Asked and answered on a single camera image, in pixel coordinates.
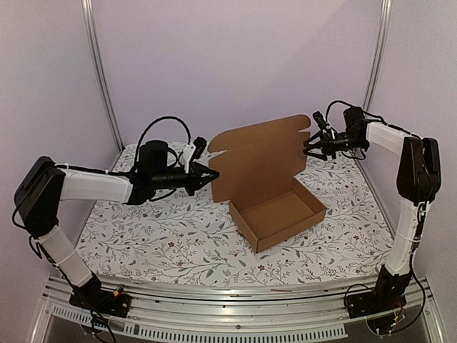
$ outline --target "robotic arm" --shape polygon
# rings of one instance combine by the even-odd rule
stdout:
[[[74,288],[72,305],[126,317],[130,297],[101,289],[101,282],[75,252],[73,244],[58,226],[59,202],[69,199],[104,200],[122,204],[140,205],[152,199],[157,190],[184,188],[194,195],[219,176],[217,171],[203,166],[194,159],[201,156],[206,141],[201,137],[188,144],[178,156],[164,141],[148,141],[139,149],[139,159],[126,172],[109,172],[77,166],[57,165],[49,157],[40,157],[22,181],[14,195],[16,211],[22,226],[38,245],[47,259],[57,267]],[[168,153],[176,158],[167,166]]]
[[[438,142],[435,139],[411,134],[387,124],[379,116],[367,114],[375,117],[367,119],[364,114],[367,113],[360,107],[350,106],[343,113],[346,131],[338,133],[320,112],[314,113],[313,118],[320,131],[305,142],[303,151],[306,155],[326,161],[328,156],[335,159],[337,151],[355,148],[366,151],[371,144],[375,144],[400,158],[397,190],[401,195],[401,211],[392,250],[379,272],[374,290],[345,298],[350,318],[406,304],[403,294],[413,276],[413,254],[421,241],[431,202],[441,186]],[[311,152],[314,149],[320,149],[321,153]]]

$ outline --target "zip tie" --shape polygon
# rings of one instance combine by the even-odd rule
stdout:
[[[68,255],[67,257],[65,257],[64,259],[62,259],[62,260],[59,262],[59,264],[64,263],[66,260],[68,260],[68,259],[69,259],[70,257],[72,257],[73,255],[75,255],[75,251],[74,251],[74,250],[73,250],[73,252],[72,252],[70,255]]]
[[[405,237],[404,235],[402,235],[400,232],[397,232],[397,236],[400,236],[401,238],[403,238],[404,240],[408,241],[408,242],[412,242],[412,243],[419,243],[422,239],[422,235],[421,235],[421,238],[419,239],[410,239],[408,237]]]

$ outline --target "black bracket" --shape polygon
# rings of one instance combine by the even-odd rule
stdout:
[[[391,309],[398,308],[398,304],[401,306],[406,305],[406,298],[404,295],[399,296],[396,302],[384,306],[382,310],[375,308],[372,301],[373,292],[362,292],[348,295],[344,306],[348,309],[349,318],[359,318],[370,316],[379,312],[389,311]]]
[[[351,107],[344,112],[344,119],[346,121],[345,132],[336,132],[331,128],[319,111],[313,113],[313,118],[318,124],[320,131],[303,143],[305,147],[303,153],[305,155],[327,161],[328,156],[335,159],[336,152],[338,151],[348,151],[356,148],[366,151],[370,147],[369,142],[365,138],[366,126],[370,120],[364,119],[360,107]],[[311,143],[317,138],[319,138],[319,141]],[[321,154],[311,152],[314,149],[319,149]]]
[[[38,158],[14,194],[25,229],[37,239],[58,223],[57,209],[65,173],[47,156]]]
[[[99,296],[103,299],[112,296],[113,292],[100,290]],[[131,303],[131,297],[127,294],[120,294],[115,299],[106,301],[96,306],[96,310],[102,314],[115,316],[120,318],[127,318]],[[70,305],[81,307],[82,309],[91,309],[88,304],[75,294],[70,297]]]
[[[101,289],[99,278],[92,274],[92,278],[83,286],[76,288],[70,297],[70,305],[82,309],[94,310],[110,316],[127,318],[130,310],[131,297],[123,293],[124,286],[114,291]]]
[[[418,206],[419,202],[432,202],[440,186],[438,142],[433,138],[405,137],[398,167],[398,193]]]

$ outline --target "light purple backdrop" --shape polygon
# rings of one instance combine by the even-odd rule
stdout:
[[[211,139],[337,98],[361,104],[381,1],[102,0],[94,13],[121,133],[134,143],[163,115]],[[161,124],[149,137],[185,135]]]
[[[3,1],[0,10],[0,342],[24,343],[50,266],[11,223],[13,194],[35,160],[109,167],[116,158],[80,1]],[[88,202],[62,204],[76,241]]]

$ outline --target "wire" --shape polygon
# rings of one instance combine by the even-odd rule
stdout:
[[[365,153],[363,152],[362,149],[360,149],[360,152],[362,153],[362,156],[363,156],[363,157],[349,156],[349,155],[344,154],[344,152],[341,152],[341,154],[342,154],[344,157],[346,157],[347,159],[357,159],[357,160],[359,160],[359,161],[363,161],[364,159],[366,159],[366,155],[365,155]]]
[[[184,129],[186,130],[186,133],[187,133],[187,144],[190,144],[191,143],[191,132],[189,130],[189,128],[187,127],[186,123],[178,118],[177,116],[163,116],[161,118],[158,118],[156,120],[154,120],[152,123],[150,123],[146,128],[145,130],[143,131],[143,133],[141,134],[140,136],[140,139],[138,140],[138,144],[136,145],[136,150],[135,150],[135,159],[134,159],[134,165],[138,162],[138,157],[139,157],[139,152],[140,152],[140,146],[141,146],[141,143],[143,141],[143,138],[146,136],[146,134],[148,133],[148,131],[151,129],[151,127],[153,127],[155,124],[157,124],[158,122],[160,121],[163,121],[163,120],[176,120],[178,122],[181,123],[181,125],[184,127]]]
[[[328,122],[328,114],[330,113],[330,109],[331,109],[331,107],[332,107],[334,104],[343,104],[343,105],[346,105],[346,106],[349,106],[349,107],[356,107],[356,106],[354,106],[354,105],[352,105],[352,104],[349,104],[348,102],[345,102],[345,101],[343,101],[343,100],[334,100],[334,101],[332,101],[332,102],[328,105],[327,110],[326,110],[326,121],[327,121],[327,122]],[[377,119],[379,119],[379,121],[381,121],[381,123],[387,125],[387,122],[384,120],[384,118],[383,118],[382,116],[379,116],[379,115],[376,115],[376,114],[371,114],[371,113],[369,113],[369,112],[367,112],[367,111],[364,111],[364,110],[362,110],[362,112],[363,112],[366,116],[370,116],[370,117],[372,117],[372,118],[377,118]]]
[[[52,168],[59,168],[59,167],[63,167],[63,166],[55,164],[53,166],[50,166],[50,167],[46,168],[42,172],[45,173],[45,172],[47,172],[48,170],[50,170]],[[27,193],[24,195],[22,200],[16,205],[16,208],[14,209],[13,214],[11,215],[11,221],[13,222],[13,224],[16,227],[19,227],[19,228],[25,229],[25,230],[26,230],[26,227],[24,225],[21,225],[18,222],[16,222],[16,215],[17,215],[17,212],[19,210],[19,207],[24,203],[24,200],[29,196],[30,192],[31,192],[31,190],[27,191]],[[97,338],[102,343],[116,343],[116,338],[115,338],[114,333],[112,332],[112,330],[111,330],[111,328],[110,328],[110,326],[108,324],[108,321],[96,309],[94,309],[94,307],[91,304],[89,304],[89,302],[86,301],[86,299],[84,299],[84,297],[82,295],[79,294],[79,292],[76,290],[75,286],[70,282],[70,280],[67,277],[67,275],[62,271],[62,269],[59,266],[56,265],[56,262],[53,261],[52,258],[46,253],[46,250],[43,249],[43,247],[40,245],[40,243],[35,242],[36,246],[34,247],[34,245],[32,244],[33,239],[34,238],[32,236],[29,237],[30,249],[40,259],[43,258],[42,254],[41,254],[41,251],[42,251],[44,253],[44,256],[51,263],[51,265],[53,265],[55,268],[57,268],[62,273],[64,279],[68,282],[68,284],[70,285],[70,287],[71,287],[72,291],[74,292],[74,294],[76,294],[77,297],[79,297],[82,302],[84,302],[89,308],[91,308],[91,311],[94,311],[99,316],[99,318],[96,318],[96,320],[99,323],[101,322],[103,325],[106,326],[106,328],[108,329],[109,334],[111,335],[112,342],[105,341],[105,340],[101,339],[100,337],[98,337],[97,334],[95,334],[95,332],[94,332],[95,327],[94,327],[94,323],[93,323],[92,324],[92,333],[94,334],[94,337]],[[94,321],[95,316],[93,315],[92,312],[91,312],[91,317],[92,317],[92,321]]]
[[[89,313],[91,315],[91,329],[92,329],[92,334],[94,335],[95,338],[97,338],[100,342],[102,343],[116,343],[116,336],[114,336],[113,330],[109,326],[109,321],[97,310],[95,307],[93,307],[87,300],[86,298],[79,293],[79,291],[76,289],[76,287],[71,283],[70,279],[67,277],[67,275],[60,269],[60,267],[56,266],[53,264],[55,268],[57,268],[61,274],[64,280],[66,281],[67,284],[71,287],[71,290],[73,293],[81,299],[81,301],[90,309]],[[96,333],[95,329],[95,323],[104,325],[106,329],[108,330],[109,334],[111,335],[111,342],[105,341],[104,339],[100,338],[98,335],[99,333]]]
[[[411,320],[407,325],[405,325],[404,327],[401,327],[400,329],[397,329],[396,331],[392,331],[392,334],[396,334],[398,332],[402,332],[403,330],[406,330],[408,329],[411,325],[413,325],[417,319],[419,319],[419,317],[421,316],[422,312],[423,312],[423,309],[425,308],[426,306],[426,300],[427,300],[427,296],[426,296],[426,290],[423,288],[422,284],[419,282],[417,276],[416,276],[416,273],[414,273],[414,268],[413,268],[413,254],[411,254],[410,258],[409,258],[409,269],[411,270],[411,273],[413,275],[413,278],[414,278],[414,281],[417,283],[417,285],[419,286],[419,288],[421,288],[421,291],[422,291],[422,305],[421,305],[421,308],[419,309],[419,312],[417,313],[417,315],[414,317],[413,320]]]
[[[14,226],[26,230],[26,227],[24,225],[20,225],[20,223],[16,222],[16,214],[19,210],[19,206],[21,206],[22,202],[24,202],[24,199],[22,199],[22,201],[19,203],[19,205],[14,209],[13,214],[11,216],[11,221],[13,222]]]
[[[166,150],[167,150],[170,154],[172,154],[173,157],[174,157],[174,162],[173,162],[172,164],[170,164],[169,166],[166,166],[166,167],[167,167],[167,168],[174,168],[174,167],[178,164],[179,158],[181,157],[181,155],[182,155],[183,153],[181,152],[181,153],[179,154],[179,156],[178,156],[178,154],[176,153],[176,151],[174,151],[172,148],[168,147]]]
[[[410,131],[405,130],[403,127],[396,126],[396,125],[393,125],[393,124],[386,124],[386,125],[388,127],[391,127],[392,129],[402,131],[404,134],[410,134],[411,136],[415,136],[417,138],[420,138],[417,134],[412,134]]]
[[[430,199],[431,199],[431,197],[432,197],[432,194],[433,194],[433,191],[434,191],[434,189],[433,189],[433,182],[431,181],[431,176],[430,176],[430,173],[428,172],[428,168],[427,168],[427,164],[426,164],[426,158],[425,158],[425,156],[423,155],[423,142],[422,142],[422,139],[421,139],[419,136],[417,136],[417,135],[414,135],[414,136],[418,137],[419,140],[421,141],[422,164],[423,164],[423,168],[424,168],[425,171],[426,171],[426,175],[427,175],[427,178],[428,178],[428,182],[430,182],[430,192],[428,193],[427,200],[426,200],[426,203],[425,203],[425,205],[424,205],[424,211],[425,211],[425,209],[426,209],[426,207],[427,207],[427,202],[430,201]]]
[[[32,249],[32,251],[35,253],[35,255],[36,255],[39,259],[42,259],[43,257],[42,257],[42,255],[41,255],[40,245],[39,245],[39,243],[36,243],[36,242],[34,241],[34,243],[35,243],[35,247],[34,247],[34,245],[31,243],[33,239],[34,239],[34,238],[33,238],[32,236],[29,237],[29,246],[30,246],[30,249]]]
[[[406,312],[403,305],[401,304],[401,302],[395,302],[397,304],[398,307],[400,307],[400,312],[396,315],[397,317],[400,316],[400,314]]]
[[[94,174],[103,174],[103,175],[112,175],[114,177],[124,177],[128,173],[122,172],[122,171],[106,171],[102,169],[95,169],[95,168],[86,168],[84,166],[72,166],[70,164],[56,164],[54,165],[56,168],[60,169],[71,169],[71,170],[77,170],[78,172],[88,172],[88,173],[94,173]]]
[[[161,197],[153,198],[153,199],[150,199],[149,201],[150,201],[150,202],[157,202],[158,200],[162,200],[162,199],[168,198],[168,197],[171,196],[174,192],[176,192],[176,188],[175,188],[175,189],[172,189],[170,192],[168,192],[168,193],[165,194],[165,195],[162,195]]]
[[[349,291],[350,291],[353,287],[355,287],[355,286],[364,287],[364,288],[366,288],[368,291],[373,290],[372,288],[366,286],[365,284],[352,284],[351,286],[348,287],[348,289],[347,289],[346,292],[344,293],[343,303],[344,303],[345,306],[346,306],[346,298],[347,298],[347,296],[348,296],[348,293],[349,293]]]

